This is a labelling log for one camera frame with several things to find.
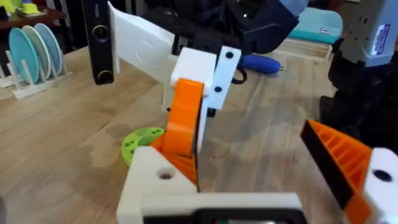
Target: orange 3d printed part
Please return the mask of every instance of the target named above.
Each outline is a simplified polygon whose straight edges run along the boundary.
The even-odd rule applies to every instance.
[[[347,219],[364,223],[371,215],[362,198],[371,148],[312,120],[305,122],[301,137]]]
[[[151,144],[194,184],[197,184],[195,134],[202,94],[202,83],[180,78],[166,132]]]

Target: black cable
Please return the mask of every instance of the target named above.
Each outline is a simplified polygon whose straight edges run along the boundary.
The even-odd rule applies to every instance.
[[[248,74],[246,73],[246,71],[244,70],[244,68],[241,65],[238,65],[238,67],[236,69],[237,69],[237,71],[239,71],[242,74],[242,80],[237,80],[235,78],[232,78],[231,83],[235,84],[235,85],[242,85],[248,79]]]

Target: teal plate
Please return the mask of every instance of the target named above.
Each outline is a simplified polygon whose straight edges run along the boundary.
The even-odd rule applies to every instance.
[[[44,24],[36,24],[34,28],[40,34],[45,45],[47,46],[52,62],[54,63],[55,70],[57,74],[60,75],[62,72],[62,53],[57,39],[50,28]]]
[[[25,73],[24,67],[22,66],[22,60],[26,61],[30,75],[34,83],[39,80],[39,58],[36,50],[34,49],[32,42],[25,35],[20,28],[12,28],[9,35],[9,46],[14,59],[14,64],[17,69],[17,73],[21,75],[21,78],[26,82],[29,82],[28,76]]]

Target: green 3d printed disc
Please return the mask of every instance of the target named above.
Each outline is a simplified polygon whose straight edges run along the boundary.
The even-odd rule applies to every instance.
[[[148,146],[163,133],[164,129],[162,128],[141,128],[129,134],[122,143],[123,162],[130,166],[134,150],[138,146]]]

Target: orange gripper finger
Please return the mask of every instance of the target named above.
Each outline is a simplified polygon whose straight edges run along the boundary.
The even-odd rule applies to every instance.
[[[192,157],[202,94],[202,83],[178,80],[165,133],[164,154]]]

